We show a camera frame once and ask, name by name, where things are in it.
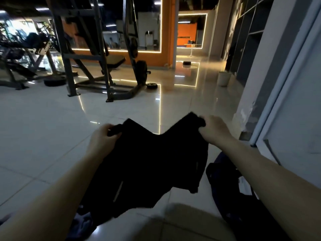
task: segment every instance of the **hand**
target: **hand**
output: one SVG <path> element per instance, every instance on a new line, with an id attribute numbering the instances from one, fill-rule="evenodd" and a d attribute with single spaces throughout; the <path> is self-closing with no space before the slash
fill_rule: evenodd
<path id="1" fill-rule="evenodd" d="M 227 125 L 220 117 L 201 116 L 205 120 L 206 126 L 198 129 L 202 137 L 210 144 L 219 148 L 230 142 L 234 137 L 231 135 Z"/>
<path id="2" fill-rule="evenodd" d="M 113 126 L 112 124 L 104 124 L 92 133 L 86 155 L 103 160 L 114 149 L 116 140 L 121 133 L 108 137 L 108 130 Z"/>

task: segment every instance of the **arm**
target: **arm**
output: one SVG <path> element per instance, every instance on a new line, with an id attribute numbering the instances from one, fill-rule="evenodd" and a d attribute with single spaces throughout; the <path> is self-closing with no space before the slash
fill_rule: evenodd
<path id="1" fill-rule="evenodd" d="M 221 118 L 204 119 L 203 138 L 231 159 L 289 237 L 320 240 L 321 190 L 233 138 Z"/>
<path id="2" fill-rule="evenodd" d="M 105 124 L 97 129 L 86 155 L 29 206 L 1 226 L 0 240 L 65 240 L 91 179 L 119 137 L 107 137 L 111 127 Z"/>

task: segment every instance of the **forearm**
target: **forearm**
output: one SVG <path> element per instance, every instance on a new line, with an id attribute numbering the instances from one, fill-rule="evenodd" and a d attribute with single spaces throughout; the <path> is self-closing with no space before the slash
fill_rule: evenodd
<path id="1" fill-rule="evenodd" d="M 0 240 L 64 240 L 100 161 L 84 157 L 0 229 Z"/>
<path id="2" fill-rule="evenodd" d="M 292 240 L 321 236 L 321 190 L 236 139 L 221 144 Z"/>

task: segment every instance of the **glossy floor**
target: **glossy floor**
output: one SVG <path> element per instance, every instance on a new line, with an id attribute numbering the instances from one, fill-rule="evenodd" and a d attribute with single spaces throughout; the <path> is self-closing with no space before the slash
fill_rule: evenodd
<path id="1" fill-rule="evenodd" d="M 238 82 L 216 86 L 224 64 L 194 58 L 184 68 L 177 57 L 175 70 L 155 70 L 148 81 L 158 89 L 143 89 L 134 98 L 106 103 L 106 94 L 78 90 L 68 97 L 65 86 L 41 82 L 16 91 L 0 87 L 0 216 L 16 211 L 61 177 L 84 154 L 89 136 L 99 125 L 131 118 L 161 134 L 193 111 L 221 116 L 231 127 L 242 93 Z M 55 58 L 57 67 L 61 59 Z M 88 66 L 94 76 L 100 68 Z M 86 79 L 79 70 L 79 77 Z M 111 72 L 116 83 L 133 84 L 130 67 Z M 220 150 L 209 147 L 208 163 Z M 89 240 L 234 240 L 222 221 L 203 175 L 197 194 L 173 188 L 153 209 L 129 210 L 99 226 Z"/>

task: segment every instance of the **white bucket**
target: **white bucket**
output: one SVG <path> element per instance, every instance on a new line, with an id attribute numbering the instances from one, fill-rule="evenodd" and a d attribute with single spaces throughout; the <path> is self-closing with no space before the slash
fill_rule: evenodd
<path id="1" fill-rule="evenodd" d="M 229 84 L 231 78 L 231 72 L 219 72 L 219 77 L 217 79 L 217 85 L 226 87 Z"/>

